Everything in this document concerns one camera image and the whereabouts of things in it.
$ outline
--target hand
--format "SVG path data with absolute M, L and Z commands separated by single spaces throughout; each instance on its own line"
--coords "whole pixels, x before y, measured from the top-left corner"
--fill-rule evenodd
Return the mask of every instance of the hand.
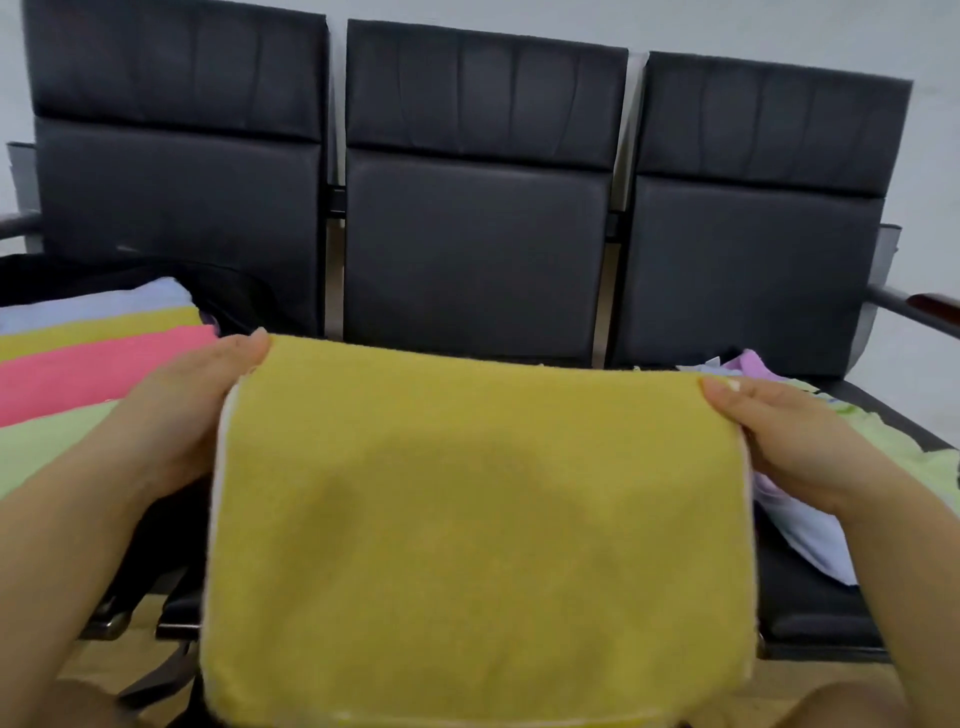
M 261 328 L 183 354 L 134 387 L 83 444 L 132 473 L 148 503 L 174 493 L 212 470 L 224 398 L 269 350 Z
M 705 377 L 702 387 L 714 409 L 747 429 L 754 468 L 817 510 L 847 517 L 865 499 L 909 479 L 825 402 L 801 389 L 746 377 Z

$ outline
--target wall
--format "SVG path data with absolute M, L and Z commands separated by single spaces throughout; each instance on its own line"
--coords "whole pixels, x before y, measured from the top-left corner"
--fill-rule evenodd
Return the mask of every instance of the wall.
M 262 0 L 327 14 L 338 108 L 349 17 L 867 71 L 916 81 L 884 215 L 903 225 L 890 282 L 960 298 L 956 0 Z M 18 0 L 0 0 L 0 140 L 32 139 Z M 342 131 L 343 120 L 338 124 Z M 0 174 L 0 210 L 13 209 Z M 960 342 L 881 312 L 850 379 L 960 446 Z

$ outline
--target person's right hand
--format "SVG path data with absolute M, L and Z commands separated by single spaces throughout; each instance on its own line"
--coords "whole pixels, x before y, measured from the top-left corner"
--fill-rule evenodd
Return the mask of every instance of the person's right hand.
M 855 515 L 871 497 L 909 479 L 825 402 L 797 387 L 746 377 L 705 377 L 702 387 L 714 409 L 746 428 L 754 468 L 818 510 Z

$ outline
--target black chair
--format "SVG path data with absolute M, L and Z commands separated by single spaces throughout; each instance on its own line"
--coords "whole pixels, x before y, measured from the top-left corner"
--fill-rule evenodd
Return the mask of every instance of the black chair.
M 222 323 L 269 298 L 265 317 L 322 335 L 325 18 L 216 0 L 24 0 L 23 23 L 41 212 L 0 218 L 0 238 L 42 233 L 42 255 L 66 268 L 150 260 L 248 280 L 264 295 L 209 291 Z M 119 636 L 158 571 L 203 552 L 207 501 L 197 484 L 148 511 L 85 637 Z
M 347 36 L 345 341 L 588 366 L 626 49 Z
M 843 380 L 865 305 L 960 336 L 869 282 L 909 95 L 895 79 L 652 53 L 608 366 L 754 349 L 925 449 L 947 447 Z M 885 659 L 858 589 L 810 566 L 762 513 L 757 541 L 766 656 Z

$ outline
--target light blue towel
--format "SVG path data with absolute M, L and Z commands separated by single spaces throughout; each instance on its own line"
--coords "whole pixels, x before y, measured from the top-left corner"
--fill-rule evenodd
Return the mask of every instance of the light blue towel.
M 128 313 L 180 308 L 193 301 L 172 278 L 152 280 L 130 291 L 90 293 L 72 299 L 25 303 L 0 308 L 0 334 L 22 333 L 74 321 L 107 319 Z

